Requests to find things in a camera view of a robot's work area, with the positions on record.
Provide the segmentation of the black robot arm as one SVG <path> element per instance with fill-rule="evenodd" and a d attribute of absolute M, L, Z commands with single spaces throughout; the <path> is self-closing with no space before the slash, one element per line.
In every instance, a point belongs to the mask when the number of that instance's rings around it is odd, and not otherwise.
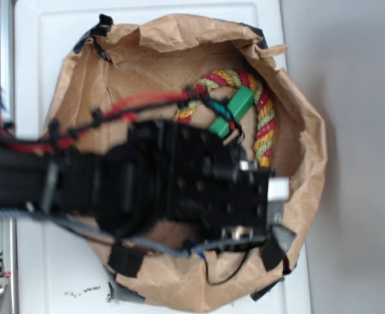
<path fill-rule="evenodd" d="M 282 236 L 289 180 L 238 143 L 168 120 L 132 124 L 105 154 L 20 152 L 0 140 L 0 219 L 48 219 L 184 257 Z"/>

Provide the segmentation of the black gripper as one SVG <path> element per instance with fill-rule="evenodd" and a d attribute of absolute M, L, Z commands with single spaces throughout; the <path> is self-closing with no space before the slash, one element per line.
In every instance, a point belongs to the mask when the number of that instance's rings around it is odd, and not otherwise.
<path fill-rule="evenodd" d="M 224 145 L 208 131 L 184 124 L 168 130 L 171 220 L 197 224 L 204 242 L 194 252 L 244 251 L 271 243 L 291 246 L 282 225 L 289 179 L 246 159 L 238 143 Z"/>

